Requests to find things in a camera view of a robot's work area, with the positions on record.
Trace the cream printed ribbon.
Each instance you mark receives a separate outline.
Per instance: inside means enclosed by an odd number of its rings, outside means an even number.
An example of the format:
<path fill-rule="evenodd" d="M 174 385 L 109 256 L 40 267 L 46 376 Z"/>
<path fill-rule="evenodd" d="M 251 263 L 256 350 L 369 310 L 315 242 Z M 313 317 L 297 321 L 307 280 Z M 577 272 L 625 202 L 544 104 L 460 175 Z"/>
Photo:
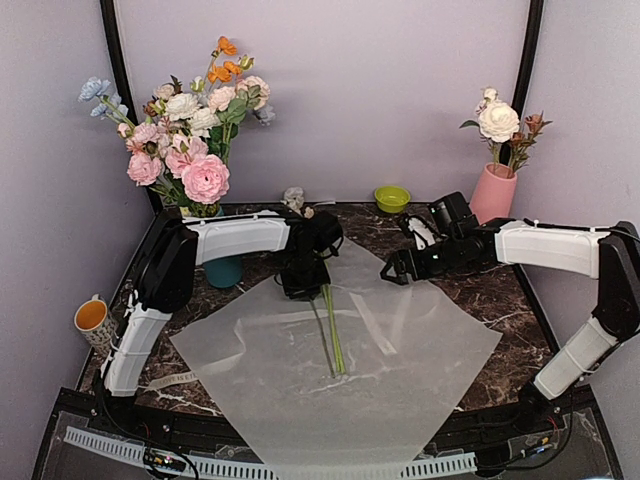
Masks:
<path fill-rule="evenodd" d="M 329 287 L 325 285 L 323 289 L 324 303 L 326 309 L 318 310 L 313 300 L 309 300 L 308 303 L 311 309 L 308 311 L 294 312 L 287 314 L 278 314 L 265 316 L 261 318 L 249 318 L 239 319 L 234 326 L 234 335 L 237 342 L 240 344 L 240 350 L 231 356 L 217 360 L 213 363 L 208 363 L 201 367 L 198 367 L 195 371 L 189 371 L 185 373 L 172 374 L 160 379 L 152 380 L 145 390 L 160 390 L 168 386 L 191 383 L 197 380 L 197 373 L 205 373 L 205 371 L 222 372 L 231 369 L 238 363 L 238 360 L 242 355 L 246 353 L 246 342 L 243 338 L 243 326 L 256 325 L 271 325 L 281 323 L 300 323 L 311 320 L 311 314 L 314 314 L 317 325 L 320 331 L 320 337 L 322 341 L 323 351 L 326 357 L 326 361 L 329 367 L 330 376 L 335 378 L 336 376 L 347 375 L 348 370 L 346 368 L 344 354 L 342 352 L 339 334 L 337 330 L 335 314 L 346 315 L 348 317 L 358 317 L 364 321 L 369 334 L 376 344 L 385 355 L 395 355 L 396 349 L 392 343 L 383 335 L 377 318 L 373 316 L 373 313 L 368 308 L 364 299 L 355 294 L 351 294 L 350 297 L 356 306 L 356 312 L 351 310 L 338 310 L 334 308 L 334 302 L 332 295 L 329 292 Z"/>

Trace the white paper bouquet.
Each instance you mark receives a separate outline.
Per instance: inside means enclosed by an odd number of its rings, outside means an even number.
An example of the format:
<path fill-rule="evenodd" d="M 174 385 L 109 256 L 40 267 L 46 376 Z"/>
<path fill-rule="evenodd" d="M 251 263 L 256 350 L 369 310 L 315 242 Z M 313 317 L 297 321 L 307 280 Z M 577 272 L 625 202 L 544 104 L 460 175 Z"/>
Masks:
<path fill-rule="evenodd" d="M 281 284 L 287 297 L 305 300 L 311 305 L 329 372 L 335 378 L 346 373 L 346 365 L 327 261 L 339 255 L 344 241 L 343 229 L 333 214 L 307 206 L 300 187 L 287 188 L 282 203 L 295 216 L 291 219 L 287 243 L 290 256 L 280 274 Z"/>

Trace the white translucent wrapping paper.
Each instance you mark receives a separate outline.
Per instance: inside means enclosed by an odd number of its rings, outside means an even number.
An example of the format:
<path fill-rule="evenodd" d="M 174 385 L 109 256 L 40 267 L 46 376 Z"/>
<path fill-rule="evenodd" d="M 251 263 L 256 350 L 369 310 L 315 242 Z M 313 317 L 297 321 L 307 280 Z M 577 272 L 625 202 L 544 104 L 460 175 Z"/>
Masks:
<path fill-rule="evenodd" d="M 462 400 L 500 334 L 429 282 L 383 281 L 352 241 L 314 300 L 267 279 L 172 344 L 281 479 L 394 479 Z"/>

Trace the rust brown rose stem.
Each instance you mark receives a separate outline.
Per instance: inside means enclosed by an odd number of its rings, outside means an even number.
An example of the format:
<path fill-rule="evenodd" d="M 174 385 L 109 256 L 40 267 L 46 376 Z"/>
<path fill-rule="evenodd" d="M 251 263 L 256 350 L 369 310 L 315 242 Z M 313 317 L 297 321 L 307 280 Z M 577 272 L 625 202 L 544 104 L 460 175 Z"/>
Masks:
<path fill-rule="evenodd" d="M 510 156 L 507 166 L 513 173 L 527 164 L 530 158 L 529 150 L 537 143 L 543 129 L 551 123 L 551 120 L 545 119 L 544 112 L 531 114 L 524 118 L 524 127 L 513 133 L 508 142 Z"/>

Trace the white rose stem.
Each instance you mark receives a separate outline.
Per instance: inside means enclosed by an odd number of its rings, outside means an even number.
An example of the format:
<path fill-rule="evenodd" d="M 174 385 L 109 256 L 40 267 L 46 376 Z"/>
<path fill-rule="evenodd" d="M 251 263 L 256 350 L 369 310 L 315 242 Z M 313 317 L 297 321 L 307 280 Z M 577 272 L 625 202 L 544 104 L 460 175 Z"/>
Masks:
<path fill-rule="evenodd" d="M 498 90 L 493 87 L 483 89 L 482 100 L 477 105 L 475 114 L 475 120 L 466 120 L 459 128 L 476 128 L 481 140 L 491 151 L 493 164 L 499 165 L 502 145 L 520 131 L 519 114 L 499 98 Z"/>

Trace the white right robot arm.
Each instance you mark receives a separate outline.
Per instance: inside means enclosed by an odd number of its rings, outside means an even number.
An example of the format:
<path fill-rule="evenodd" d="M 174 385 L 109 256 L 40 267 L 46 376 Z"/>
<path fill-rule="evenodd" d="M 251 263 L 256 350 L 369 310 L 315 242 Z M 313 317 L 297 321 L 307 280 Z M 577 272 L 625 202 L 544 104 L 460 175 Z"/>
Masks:
<path fill-rule="evenodd" d="M 639 333 L 639 231 L 629 221 L 613 226 L 557 225 L 494 218 L 480 222 L 459 192 L 428 206 L 431 216 L 404 214 L 412 247 L 391 254 L 380 276 L 406 285 L 470 266 L 475 261 L 520 266 L 536 287 L 555 333 L 564 340 L 524 388 L 510 413 L 521 434 L 549 416 L 546 402 L 593 374 L 616 349 Z"/>

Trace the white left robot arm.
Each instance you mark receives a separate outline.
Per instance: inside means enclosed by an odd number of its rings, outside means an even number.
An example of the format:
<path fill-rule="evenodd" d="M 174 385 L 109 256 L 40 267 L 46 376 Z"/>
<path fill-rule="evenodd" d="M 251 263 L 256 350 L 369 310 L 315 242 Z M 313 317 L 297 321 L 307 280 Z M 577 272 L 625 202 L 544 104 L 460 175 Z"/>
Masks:
<path fill-rule="evenodd" d="M 254 252 L 283 252 L 279 277 L 284 293 L 307 300 L 329 284 L 325 261 L 337 255 L 343 240 L 338 218 L 328 212 L 309 219 L 270 210 L 184 219 L 176 208 L 162 211 L 134 258 L 126 313 L 94 376 L 95 393 L 113 397 L 103 405 L 103 421 L 120 436 L 140 429 L 140 412 L 122 398 L 136 394 L 159 334 L 190 301 L 196 267 Z"/>

